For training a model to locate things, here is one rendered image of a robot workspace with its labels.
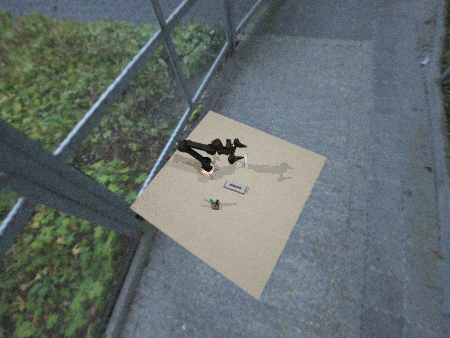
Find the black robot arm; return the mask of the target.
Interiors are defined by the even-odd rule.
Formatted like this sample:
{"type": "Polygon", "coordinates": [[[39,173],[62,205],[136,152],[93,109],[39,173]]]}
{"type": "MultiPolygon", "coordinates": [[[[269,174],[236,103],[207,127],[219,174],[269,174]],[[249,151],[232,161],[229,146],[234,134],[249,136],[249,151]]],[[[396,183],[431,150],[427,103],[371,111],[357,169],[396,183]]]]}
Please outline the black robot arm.
{"type": "MultiPolygon", "coordinates": [[[[226,139],[226,142],[227,142],[226,143],[226,151],[230,151],[231,145],[233,145],[233,144],[231,144],[231,139],[226,139]]],[[[221,154],[224,154],[223,153],[224,147],[225,146],[223,146],[220,139],[215,139],[214,141],[211,142],[211,144],[207,144],[207,145],[193,142],[191,140],[182,140],[179,143],[178,150],[183,153],[188,153],[195,159],[199,160],[202,165],[201,168],[207,172],[210,172],[211,169],[213,168],[213,166],[210,165],[211,158],[203,157],[202,155],[200,155],[199,153],[197,153],[196,151],[194,151],[191,148],[205,151],[207,154],[210,154],[210,155],[215,155],[216,151],[217,151],[217,153],[219,155],[221,155],[221,154]]]]}

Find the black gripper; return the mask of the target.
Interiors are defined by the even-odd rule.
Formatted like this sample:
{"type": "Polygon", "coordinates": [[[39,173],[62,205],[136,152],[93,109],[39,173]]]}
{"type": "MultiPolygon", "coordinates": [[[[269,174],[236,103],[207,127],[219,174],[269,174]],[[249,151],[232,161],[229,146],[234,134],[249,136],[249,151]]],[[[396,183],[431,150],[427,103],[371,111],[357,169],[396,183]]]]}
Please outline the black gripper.
{"type": "Polygon", "coordinates": [[[246,147],[247,147],[246,145],[240,143],[239,140],[238,140],[238,138],[234,139],[233,144],[234,144],[234,147],[231,146],[230,151],[226,151],[226,146],[225,146],[224,149],[223,149],[223,153],[226,154],[226,156],[229,155],[228,161],[229,161],[230,164],[233,164],[233,163],[235,163],[236,161],[238,161],[238,160],[244,158],[244,157],[242,157],[242,156],[235,156],[235,155],[234,155],[235,150],[236,150],[236,147],[237,147],[237,148],[238,148],[238,147],[239,147],[239,148],[246,148],[246,147]]]}

